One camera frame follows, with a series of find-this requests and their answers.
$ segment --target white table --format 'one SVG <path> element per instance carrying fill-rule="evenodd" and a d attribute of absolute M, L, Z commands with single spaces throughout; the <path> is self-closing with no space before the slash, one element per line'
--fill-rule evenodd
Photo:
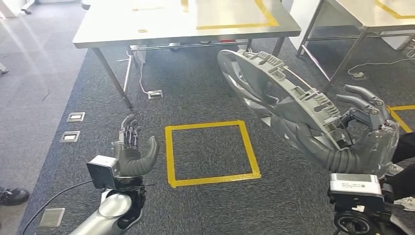
<path fill-rule="evenodd" d="M 213 44 L 181 45 L 208 47 L 247 44 L 254 38 L 280 38 L 274 55 L 285 37 L 298 36 L 300 27 L 277 0 L 99 0 L 94 1 L 73 39 L 77 48 L 93 48 L 118 93 L 129 108 L 126 82 L 121 87 L 100 47 L 239 40 Z M 138 48 L 166 49 L 169 46 Z"/>
<path fill-rule="evenodd" d="M 325 18 L 322 15 L 323 9 L 332 7 L 340 14 L 339 18 L 344 19 L 360 30 L 359 36 L 309 38 L 317 21 Z M 415 29 L 415 2 L 413 0 L 320 0 L 317 11 L 314 14 L 310 26 L 305 32 L 305 36 L 300 43 L 297 56 L 306 52 L 313 62 L 319 67 L 320 71 L 329 81 L 327 89 L 333 85 L 343 72 L 357 50 L 359 44 L 366 38 L 393 37 L 402 35 L 413 35 L 414 33 L 403 34 L 372 34 L 375 32 L 404 31 Z M 356 39 L 355 43 L 337 68 L 336 72 L 330 77 L 321 67 L 317 59 L 307 49 L 307 42 L 336 40 L 336 39 Z"/>

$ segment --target gray floor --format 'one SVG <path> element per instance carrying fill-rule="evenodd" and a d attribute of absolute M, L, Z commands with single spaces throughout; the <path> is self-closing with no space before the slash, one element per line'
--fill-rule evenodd
<path fill-rule="evenodd" d="M 275 39 L 255 40 L 253 49 L 271 51 L 274 43 Z M 313 43 L 310 49 L 318 58 L 339 61 L 346 52 L 344 48 L 350 47 L 351 43 Z M 156 184 L 148 188 L 145 217 L 127 234 L 331 234 L 333 212 L 326 195 L 327 172 L 276 138 L 235 97 L 216 63 L 216 54 L 221 49 L 193 48 L 148 53 L 144 86 L 149 90 L 162 89 L 164 99 L 148 100 L 139 91 L 137 80 L 132 80 L 129 97 L 135 107 L 133 113 L 143 126 L 141 143 L 156 135 L 162 147 L 155 168 L 145 176 L 147 183 Z M 310 60 L 307 57 L 296 58 L 294 52 L 292 45 L 286 42 L 280 58 L 313 86 L 323 87 L 326 82 Z M 116 62 L 116 59 L 123 58 L 123 48 L 105 48 L 104 53 L 116 75 L 122 78 L 126 65 Z M 368 39 L 351 65 L 362 60 L 376 61 L 382 55 L 388 55 L 384 58 L 391 61 L 402 58 L 399 52 L 387 47 L 383 41 Z M 396 67 L 365 68 L 369 79 L 363 81 L 354 81 L 343 75 L 330 96 L 344 94 L 342 87 L 348 83 L 382 94 L 390 105 L 411 104 L 414 102 L 411 94 L 415 89 L 410 76 L 414 72 L 413 64 L 407 61 Z M 329 70 L 335 66 L 334 63 L 325 65 Z M 95 155 L 111 155 L 110 142 L 114 141 L 120 122 L 130 112 L 104 77 L 97 58 L 89 51 L 24 222 L 46 200 L 44 195 L 51 197 L 69 185 L 88 180 L 85 163 Z M 397 90 L 392 85 L 391 77 L 399 77 L 405 88 Z M 333 101 L 342 110 L 348 107 L 335 99 Z M 86 112 L 85 121 L 66 123 L 65 118 L 70 112 Z M 171 188 L 166 178 L 164 127 L 236 119 L 246 122 L 261 179 Z M 77 143 L 59 143 L 61 133 L 68 130 L 81 131 Z M 173 133 L 173 138 L 178 179 L 249 172 L 243 146 L 234 129 L 182 131 Z M 99 197 L 99 191 L 85 185 L 56 198 L 49 208 L 66 208 L 61 226 L 52 230 L 38 229 L 37 234 L 70 233 L 97 209 Z M 414 228 L 414 213 L 397 208 L 396 214 Z"/>
<path fill-rule="evenodd" d="M 72 38 L 77 4 L 43 4 L 0 20 L 0 185 L 33 191 L 86 50 Z M 0 207 L 0 235 L 17 231 L 26 204 Z"/>

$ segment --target yellow tape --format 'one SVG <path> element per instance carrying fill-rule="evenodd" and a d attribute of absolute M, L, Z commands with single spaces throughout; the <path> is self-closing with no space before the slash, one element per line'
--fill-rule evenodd
<path fill-rule="evenodd" d="M 251 180 L 261 178 L 260 174 L 250 173 L 250 174 L 240 174 L 240 175 L 228 175 L 228 176 L 219 176 L 219 177 L 210 177 L 210 178 L 201 178 L 201 179 L 191 179 L 191 180 L 178 180 L 176 181 L 176 186 L 189 186 L 189 185 L 204 185 L 204 184 L 215 184 L 215 183 L 224 183 L 240 180 Z"/>
<path fill-rule="evenodd" d="M 189 12 L 189 0 L 181 0 L 181 5 L 183 7 L 183 12 Z M 139 8 L 133 8 L 133 11 L 140 11 L 140 10 L 160 10 L 160 9 L 164 9 L 164 7 L 153 7 L 153 8 L 144 8 L 144 9 L 139 9 Z"/>
<path fill-rule="evenodd" d="M 173 157 L 173 135 L 171 126 L 165 128 L 166 132 L 166 158 L 167 158 L 167 179 L 169 184 L 176 187 L 176 174 L 174 172 L 174 157 Z"/>
<path fill-rule="evenodd" d="M 244 143 L 245 150 L 247 152 L 247 156 L 248 156 L 249 164 L 251 165 L 252 173 L 257 174 L 259 175 L 259 177 L 261 177 L 261 175 L 259 174 L 258 163 L 256 162 L 254 150 L 252 149 L 251 140 L 249 139 L 248 131 L 247 131 L 244 121 L 239 121 L 239 129 L 241 130 L 242 141 Z"/>
<path fill-rule="evenodd" d="M 400 14 L 398 14 L 397 12 L 395 12 L 394 10 L 390 9 L 388 6 L 384 5 L 383 3 L 381 3 L 379 0 L 374 0 L 375 4 L 377 6 L 379 6 L 380 8 L 382 8 L 383 10 L 385 10 L 386 12 L 388 12 L 389 14 L 391 14 L 393 17 L 402 20 L 402 19 L 415 19 L 415 15 L 411 15 L 411 16 L 402 16 Z"/>
<path fill-rule="evenodd" d="M 174 170 L 174 156 L 173 156 L 173 130 L 188 130 L 206 127 L 220 127 L 220 126 L 239 126 L 241 131 L 242 141 L 245 146 L 245 150 L 248 156 L 249 164 L 251 166 L 252 173 L 239 174 L 239 175 L 228 175 L 219 177 L 209 177 L 200 179 L 189 179 L 189 180 L 176 180 Z M 169 184 L 175 188 L 178 186 L 189 186 L 189 185 L 201 185 L 201 184 L 213 184 L 222 182 L 232 182 L 239 180 L 259 179 L 261 174 L 259 171 L 258 163 L 256 162 L 254 150 L 252 149 L 251 141 L 249 139 L 248 131 L 244 121 L 223 121 L 223 122 L 210 122 L 210 123 L 198 123 L 178 126 L 167 126 L 165 128 L 166 135 L 166 160 L 167 160 L 167 179 Z"/>
<path fill-rule="evenodd" d="M 389 109 L 392 109 L 392 110 L 413 110 L 413 109 L 415 109 L 415 105 L 389 107 Z"/>
<path fill-rule="evenodd" d="M 196 27 L 196 29 L 203 30 L 203 29 L 220 29 L 220 28 L 250 28 L 250 27 L 264 27 L 264 26 L 278 26 L 277 20 L 268 11 L 267 7 L 264 5 L 262 0 L 255 0 L 255 3 L 258 6 L 259 10 L 264 14 L 265 18 L 268 20 L 267 23 L 245 23 L 245 24 L 198 26 Z"/>
<path fill-rule="evenodd" d="M 268 23 L 270 26 L 278 26 L 277 20 L 273 17 L 273 15 L 268 11 L 267 7 L 264 5 L 262 0 L 255 0 L 256 5 L 259 7 L 261 12 L 264 14 L 265 18 L 267 18 Z"/>
<path fill-rule="evenodd" d="M 189 12 L 189 0 L 182 0 L 182 7 L 184 12 Z"/>
<path fill-rule="evenodd" d="M 396 107 L 389 107 L 388 106 L 388 109 L 389 109 L 389 112 L 391 113 L 392 118 L 395 119 L 399 123 L 400 127 L 406 133 L 412 132 L 412 130 L 409 128 L 409 126 L 400 118 L 400 116 L 398 114 L 396 114 L 396 112 L 395 112 L 396 109 L 395 108 Z"/>

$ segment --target yellow tape square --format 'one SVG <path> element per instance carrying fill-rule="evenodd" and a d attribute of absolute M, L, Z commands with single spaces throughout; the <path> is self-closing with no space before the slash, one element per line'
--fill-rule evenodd
<path fill-rule="evenodd" d="M 245 150 L 248 156 L 248 160 L 251 166 L 252 173 L 209 177 L 209 178 L 199 178 L 199 179 L 189 179 L 189 180 L 176 180 L 176 174 L 175 174 L 175 169 L 174 169 L 174 156 L 173 156 L 173 130 L 189 130 L 189 129 L 197 129 L 197 128 L 234 126 L 234 125 L 237 125 L 239 127 L 239 130 L 241 131 L 242 142 L 245 146 Z M 167 178 L 168 178 L 169 184 L 173 188 L 176 188 L 178 186 L 214 184 L 214 183 L 261 178 L 258 163 L 256 162 L 254 150 L 252 149 L 251 141 L 249 139 L 248 131 L 246 129 L 246 125 L 244 121 L 237 120 L 237 121 L 223 121 L 223 122 L 167 126 L 165 128 L 165 135 L 166 135 Z"/>
<path fill-rule="evenodd" d="M 401 117 L 395 111 L 403 111 L 403 110 L 415 110 L 415 105 L 405 105 L 405 106 L 396 106 L 390 107 L 388 106 L 389 112 L 393 119 L 395 119 L 400 127 L 406 132 L 412 132 L 411 128 L 401 119 Z"/>

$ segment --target table top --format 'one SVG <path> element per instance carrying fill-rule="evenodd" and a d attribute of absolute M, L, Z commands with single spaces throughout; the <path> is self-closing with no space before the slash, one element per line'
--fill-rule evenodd
<path fill-rule="evenodd" d="M 415 29 L 415 0 L 328 0 L 369 32 Z"/>
<path fill-rule="evenodd" d="M 278 0 L 98 0 L 77 48 L 292 37 L 301 28 Z"/>

